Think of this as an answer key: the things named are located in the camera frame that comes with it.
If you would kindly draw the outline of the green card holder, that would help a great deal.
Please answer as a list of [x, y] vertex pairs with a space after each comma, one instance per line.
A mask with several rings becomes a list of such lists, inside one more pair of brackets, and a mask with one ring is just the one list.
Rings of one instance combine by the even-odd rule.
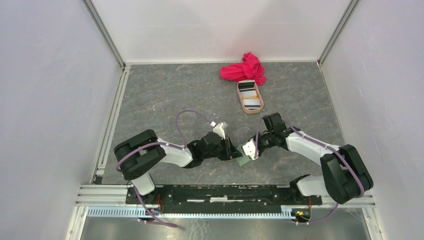
[[248, 162], [251, 161], [251, 158], [248, 155], [245, 154], [242, 145], [239, 145], [236, 149], [241, 153], [241, 156], [236, 157], [234, 159], [239, 166], [242, 167], [242, 166], [244, 166], [245, 164], [247, 164]]

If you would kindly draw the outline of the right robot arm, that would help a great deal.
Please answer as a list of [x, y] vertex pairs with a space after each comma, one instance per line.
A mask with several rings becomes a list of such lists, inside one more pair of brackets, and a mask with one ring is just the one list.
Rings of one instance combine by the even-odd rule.
[[306, 174], [291, 181], [288, 196], [293, 203], [302, 204], [310, 196], [329, 196], [342, 205], [363, 197], [374, 187], [373, 178], [353, 145], [318, 140], [283, 120], [278, 112], [264, 115], [260, 121], [266, 131], [257, 131], [252, 138], [255, 158], [278, 147], [311, 160], [321, 169], [321, 175]]

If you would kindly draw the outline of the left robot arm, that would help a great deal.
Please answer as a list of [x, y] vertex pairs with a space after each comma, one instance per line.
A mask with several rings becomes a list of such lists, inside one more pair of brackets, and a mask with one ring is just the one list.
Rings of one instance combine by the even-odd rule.
[[117, 171], [131, 182], [145, 204], [151, 204], [157, 198], [156, 185], [149, 171], [158, 163], [191, 169], [200, 166], [205, 159], [229, 161], [243, 156], [228, 136], [222, 137], [213, 131], [184, 146], [161, 139], [152, 129], [121, 142], [113, 152]]

